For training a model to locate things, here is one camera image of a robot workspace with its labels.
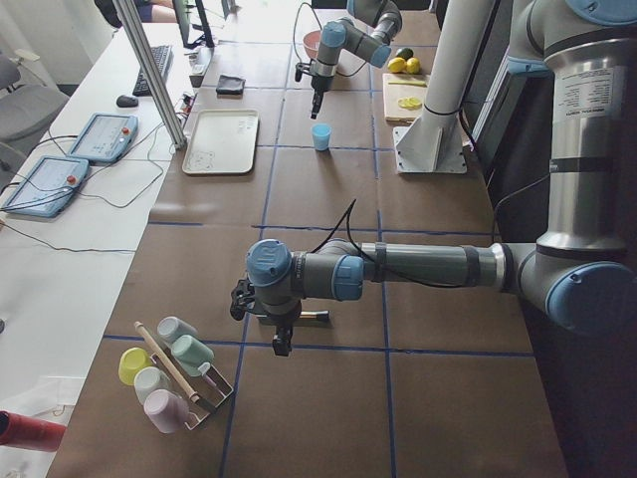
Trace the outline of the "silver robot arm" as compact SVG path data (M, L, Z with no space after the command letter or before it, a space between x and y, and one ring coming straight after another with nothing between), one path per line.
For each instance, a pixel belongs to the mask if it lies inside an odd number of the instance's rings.
M393 1L348 1L346 10L373 31L364 33L350 18L329 21L322 28L317 55L304 70L314 89L312 120L318 117L323 95L331 89L341 51L381 68L390 56L391 41L402 29L401 13Z
M449 1L423 112L394 130L398 172L450 171L449 135L461 108L496 1ZM576 334L594 336L636 318L636 273L615 262L625 251L613 212L618 135L627 130L629 85L636 83L636 1L514 1L508 56L512 74L554 74L547 230L535 243L424 246L356 243L350 203L312 252L266 239L247 252L247 277L233 290L231 316L274 325L277 356L292 350L302 299L358 300L363 281L454 289L493 287L522 297ZM297 66L313 77L311 118L347 50L380 67L401 27L391 1L347 1L348 18L322 29L318 54Z

